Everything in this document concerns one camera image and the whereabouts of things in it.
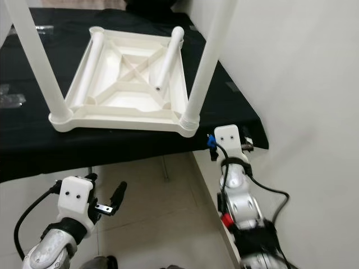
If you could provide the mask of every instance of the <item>table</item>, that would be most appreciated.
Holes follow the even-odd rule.
[[[41,35],[56,79],[65,96],[89,42],[88,28],[170,36],[175,26],[185,30],[182,60],[188,94],[205,39],[184,13],[152,18],[120,10],[32,8],[36,25],[53,25]],[[0,109],[0,182],[41,173],[131,161],[207,148],[206,135],[217,126],[246,126],[255,146],[268,149],[261,120],[218,63],[201,111],[200,127],[192,138],[172,132],[76,128],[59,133],[48,122],[45,104],[17,35],[8,36],[0,50],[0,83],[26,102],[17,109]]]

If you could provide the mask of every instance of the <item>white wall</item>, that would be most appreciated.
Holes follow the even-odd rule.
[[[187,6],[205,36],[220,2]],[[268,135],[270,150],[249,155],[256,178],[292,195],[277,224],[287,257],[305,269],[357,268],[359,1],[242,0],[221,62]],[[214,164],[195,156],[214,193]],[[253,189],[271,216],[280,198]]]
[[[29,7],[42,7],[41,0],[26,0]],[[4,43],[12,25],[4,0],[0,0],[0,47]]]

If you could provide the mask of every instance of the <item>table leg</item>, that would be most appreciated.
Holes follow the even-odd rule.
[[[166,167],[166,162],[164,159],[164,156],[161,156],[161,160],[162,160],[162,171],[163,171],[163,175],[164,175],[164,181],[165,182],[169,182],[169,177],[168,177],[168,172],[167,172],[167,167]]]

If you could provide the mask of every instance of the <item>black cable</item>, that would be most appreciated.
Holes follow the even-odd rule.
[[[279,193],[279,194],[282,194],[284,195],[286,198],[285,200],[278,206],[277,210],[275,211],[274,215],[273,215],[273,218],[272,218],[272,222],[275,226],[275,222],[277,221],[277,218],[278,218],[278,215],[279,213],[281,212],[281,210],[283,209],[283,207],[288,203],[289,199],[290,199],[290,195],[287,193],[287,192],[283,192],[283,191],[279,191],[277,189],[271,189],[271,188],[268,188],[262,184],[260,184],[258,181],[256,181],[254,179],[253,176],[249,176],[249,178],[256,184],[258,185],[259,187],[261,187],[262,189],[266,189],[267,191],[269,192],[274,192],[274,193]]]
[[[220,150],[222,150],[223,152],[223,155],[225,157],[225,172],[224,172],[224,178],[223,178],[223,185],[222,185],[222,188],[221,188],[221,192],[224,193],[224,188],[225,188],[225,185],[227,184],[227,176],[228,176],[228,170],[229,170],[229,157],[228,157],[228,154],[226,152],[226,150],[219,144],[219,143],[215,143],[217,147],[220,148]]]
[[[278,245],[278,250],[279,250],[279,253],[282,255],[283,259],[284,259],[284,263],[287,265],[288,269],[290,269],[291,267],[291,264],[288,262],[287,258],[286,258],[286,255],[284,255],[283,251],[282,251],[282,248],[280,247],[280,245]]]
[[[21,215],[19,220],[16,223],[15,229],[13,231],[13,241],[15,243],[16,250],[22,260],[24,260],[25,255],[24,251],[21,248],[20,242],[19,242],[19,230],[22,222],[27,217],[27,215],[46,197],[48,197],[51,193],[53,193],[53,188],[49,189],[47,192],[45,192],[43,195],[41,195],[31,206],[29,206],[28,209],[25,210],[25,212]]]
[[[283,255],[283,252],[281,253],[283,255],[283,258],[281,256],[279,256],[278,254],[275,253],[268,253],[269,255],[271,255],[273,258],[283,262],[283,263],[287,263],[287,266],[289,265],[291,269],[299,269],[297,266],[295,266],[294,264],[290,263],[287,261],[287,259],[285,258],[285,256]]]
[[[265,268],[268,268],[268,265],[267,265],[267,262],[265,261],[265,258],[264,258],[263,253],[262,253],[262,257],[263,257],[263,261],[264,261],[264,263],[265,263]]]
[[[223,152],[223,155],[225,157],[225,173],[224,173],[224,178],[223,178],[223,185],[222,185],[222,188],[221,188],[221,192],[223,193],[224,192],[224,188],[225,188],[225,185],[227,183],[227,177],[228,177],[228,170],[229,170],[229,157],[228,157],[228,154],[226,152],[226,150],[218,143],[215,143],[217,147],[220,148],[220,150]],[[258,181],[256,181],[254,179],[254,177],[252,175],[249,175],[249,178],[256,184],[258,185],[259,187],[261,187],[262,189],[265,189],[269,192],[274,192],[274,193],[279,193],[279,194],[282,194],[284,195],[286,198],[285,200],[278,206],[277,210],[275,211],[274,215],[273,215],[273,219],[272,219],[272,223],[273,225],[275,226],[275,222],[277,221],[277,218],[278,218],[278,215],[279,213],[281,212],[281,210],[283,209],[283,207],[288,203],[289,199],[290,199],[290,195],[287,193],[287,192],[283,192],[283,191],[279,191],[277,189],[271,189],[269,187],[266,187],[264,185],[262,185],[261,183],[259,183]],[[294,266],[292,263],[288,262],[286,256],[284,255],[282,249],[280,246],[278,246],[278,250],[279,252],[281,253],[281,256],[277,255],[276,253],[272,253],[272,252],[269,252],[269,251],[265,251],[267,254],[271,255],[272,257],[274,257],[275,259],[283,262],[286,264],[287,268],[288,269],[299,269],[298,267]]]

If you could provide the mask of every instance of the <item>tiled floor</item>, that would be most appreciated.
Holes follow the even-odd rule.
[[[98,254],[116,256],[120,269],[159,269],[171,264],[188,269],[233,268],[189,155],[168,155],[165,162],[169,182],[164,180],[160,157],[94,168],[99,174],[99,202],[108,202],[122,180],[128,188],[117,214],[103,217],[96,233],[80,244],[71,269]],[[55,179],[86,172],[77,169],[0,184],[1,268],[21,268],[12,232],[24,209]],[[20,232],[24,249],[38,242],[43,229],[54,222],[56,203],[56,196],[47,198],[24,221]]]

